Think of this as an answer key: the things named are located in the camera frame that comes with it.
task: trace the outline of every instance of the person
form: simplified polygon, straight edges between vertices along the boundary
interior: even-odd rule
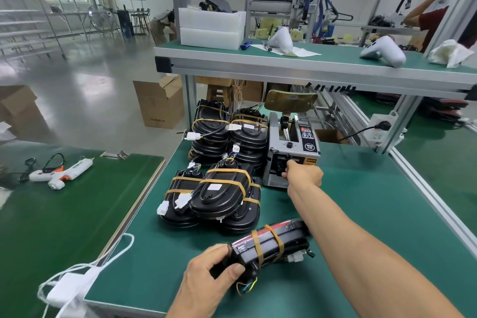
[[[318,166],[287,162],[288,195],[305,221],[343,294],[360,317],[462,317],[421,273],[349,219],[320,189]],[[245,268],[229,266],[217,279],[209,270],[228,253],[210,247],[190,261],[166,318],[211,317]]]
[[[422,43],[421,52],[424,53],[429,45],[432,37],[437,31],[437,27],[441,23],[444,15],[449,8],[437,9],[429,13],[424,13],[428,7],[431,6],[436,0],[425,0],[420,3],[417,7],[409,12],[408,15],[404,18],[404,24],[407,26],[417,26],[421,30],[427,30],[426,37]],[[458,42],[466,48],[472,47],[477,41],[477,13],[474,15],[472,20],[469,22],[467,28],[462,33],[462,36],[459,38]]]
[[[177,34],[175,21],[176,17],[174,15],[174,9],[166,10],[163,13],[156,15],[151,20],[151,23],[149,23],[149,30],[151,31],[152,38],[154,39],[154,43],[156,45],[168,42],[166,36],[164,35],[165,27],[168,26],[174,33],[173,35]]]

